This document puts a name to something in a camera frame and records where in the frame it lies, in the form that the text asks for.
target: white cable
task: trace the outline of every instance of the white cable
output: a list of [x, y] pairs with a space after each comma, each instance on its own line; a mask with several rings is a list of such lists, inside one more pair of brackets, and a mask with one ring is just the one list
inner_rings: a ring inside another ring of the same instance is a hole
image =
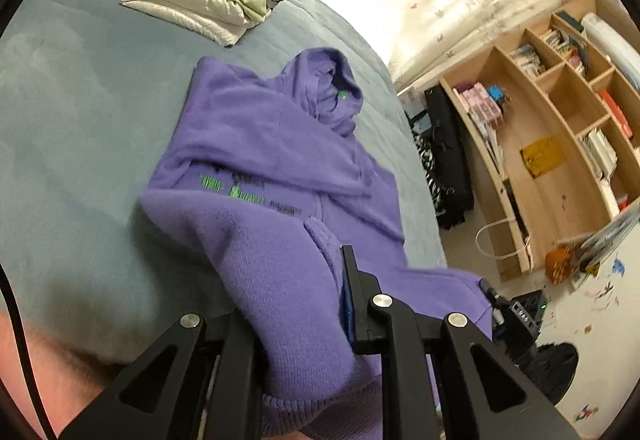
[[480, 243], [478, 243], [478, 236], [480, 236], [480, 233], [486, 229], [488, 229], [489, 227], [494, 227], [497, 226], [499, 224], [506, 224], [508, 222], [515, 222], [516, 219], [515, 218], [503, 218], [502, 220], [498, 220], [497, 222], [491, 222], [490, 224], [484, 225], [482, 227], [480, 227], [480, 230], [476, 233], [476, 247], [478, 248], [478, 251], [480, 251], [480, 254], [482, 254], [483, 256], [487, 257], [487, 258], [494, 258], [494, 260], [505, 260], [506, 258], [511, 258], [512, 256], [516, 256], [519, 255], [522, 251], [526, 251], [527, 250], [527, 246], [529, 245], [529, 239], [530, 236], [527, 237], [527, 239], [524, 242], [524, 245], [519, 248], [517, 251], [513, 251], [512, 253], [509, 253], [508, 255], [502, 255], [502, 256], [495, 256], [495, 255], [490, 255], [488, 252], [482, 250], [482, 247], [480, 247]]

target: red object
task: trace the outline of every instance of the red object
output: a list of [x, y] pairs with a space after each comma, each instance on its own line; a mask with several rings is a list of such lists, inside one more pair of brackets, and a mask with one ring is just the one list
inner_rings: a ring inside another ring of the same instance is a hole
[[615, 115], [616, 119], [620, 123], [620, 126], [622, 126], [622, 131], [625, 132], [626, 138], [629, 140], [633, 139], [634, 133], [631, 130], [631, 126], [629, 126], [629, 123], [626, 120], [625, 114], [622, 112], [620, 107], [613, 100], [613, 97], [611, 97], [609, 92], [607, 92], [606, 90], [600, 90], [600, 97], [604, 102], [606, 102], [607, 106], [613, 112], [613, 115]]

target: silver bolt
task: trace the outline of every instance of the silver bolt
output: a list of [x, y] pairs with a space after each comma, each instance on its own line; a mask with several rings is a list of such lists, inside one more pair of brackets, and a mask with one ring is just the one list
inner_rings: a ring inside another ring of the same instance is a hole
[[386, 294], [377, 294], [375, 296], [373, 296], [373, 304], [375, 306], [380, 306], [382, 308], [388, 308], [391, 306], [391, 303], [393, 303], [393, 299], [391, 298], [391, 296], [386, 295]]
[[197, 314], [185, 314], [180, 318], [180, 325], [184, 328], [195, 328], [200, 324], [200, 316]]
[[456, 328], [464, 328], [468, 322], [466, 315], [459, 312], [453, 312], [453, 314], [449, 316], [449, 324]]

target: yellow paper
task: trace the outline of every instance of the yellow paper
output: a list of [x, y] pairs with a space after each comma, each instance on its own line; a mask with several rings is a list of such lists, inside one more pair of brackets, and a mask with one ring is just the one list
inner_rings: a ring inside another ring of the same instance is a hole
[[533, 178], [550, 172], [564, 162], [562, 149], [553, 137], [546, 137], [523, 147], [520, 155]]

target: orange object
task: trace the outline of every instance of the orange object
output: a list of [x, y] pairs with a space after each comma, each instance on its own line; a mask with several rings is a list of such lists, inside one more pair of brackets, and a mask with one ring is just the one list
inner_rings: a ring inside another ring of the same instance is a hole
[[616, 119], [620, 123], [620, 126], [622, 126], [622, 131], [625, 132], [626, 138], [629, 140], [633, 139], [634, 133], [631, 130], [631, 126], [629, 126], [629, 123], [626, 120], [625, 114], [622, 112], [620, 107], [613, 100], [613, 97], [611, 97], [611, 94], [609, 94], [609, 92], [607, 92], [606, 90], [600, 90], [600, 97], [604, 102], [606, 102], [607, 106], [613, 112], [613, 115], [615, 115]]
[[571, 248], [560, 247], [549, 251], [545, 256], [545, 274], [554, 285], [562, 283], [571, 276]]

